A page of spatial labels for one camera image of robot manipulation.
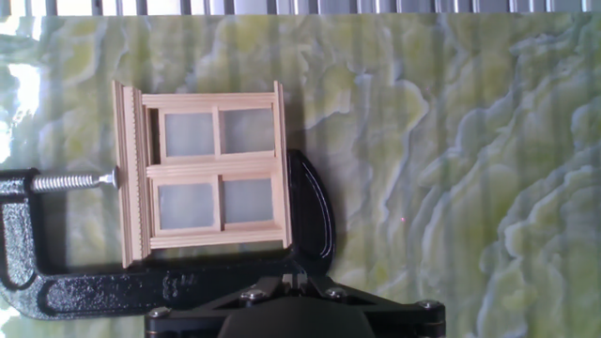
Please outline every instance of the corrugated metal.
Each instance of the corrugated metal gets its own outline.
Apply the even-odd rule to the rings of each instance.
[[[601,0],[0,0],[0,15],[599,11]]]

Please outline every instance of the marbled background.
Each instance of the marbled background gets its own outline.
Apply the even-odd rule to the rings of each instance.
[[[147,93],[279,80],[288,144],[335,208],[336,281],[444,301],[449,337],[601,336],[601,16],[7,18],[0,34],[1,169],[110,169],[113,79]],[[115,192],[45,202],[55,262],[120,261]],[[1,307],[7,337],[143,330]]]

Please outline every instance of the miniature wooden window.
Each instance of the miniature wooden window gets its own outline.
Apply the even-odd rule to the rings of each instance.
[[[291,241],[282,87],[142,94],[114,83],[123,266],[154,249]]]

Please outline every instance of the clamp screw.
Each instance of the clamp screw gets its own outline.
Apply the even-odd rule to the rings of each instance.
[[[426,310],[434,309],[440,306],[440,302],[437,300],[420,300],[417,302],[417,304]]]
[[[162,306],[162,307],[150,310],[148,315],[153,318],[161,318],[163,316],[169,315],[170,313],[171,313],[171,309]]]
[[[105,175],[98,174],[66,174],[66,175],[38,175],[31,183],[31,190],[35,193],[65,192],[75,189],[97,188],[101,184],[111,184],[119,187],[117,168]]]
[[[250,289],[240,294],[241,300],[262,300],[267,294],[261,289]]]
[[[332,300],[339,300],[343,297],[346,297],[347,292],[344,288],[340,286],[335,286],[326,290],[326,296],[328,296]]]

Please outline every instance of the frosted window pane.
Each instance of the frosted window pane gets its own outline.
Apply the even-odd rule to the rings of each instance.
[[[167,157],[215,153],[212,114],[165,115]]]
[[[213,190],[210,184],[159,187],[161,229],[212,226]]]
[[[226,223],[273,220],[271,180],[248,179],[223,183]]]
[[[271,109],[247,109],[223,114],[224,154],[274,149]]]

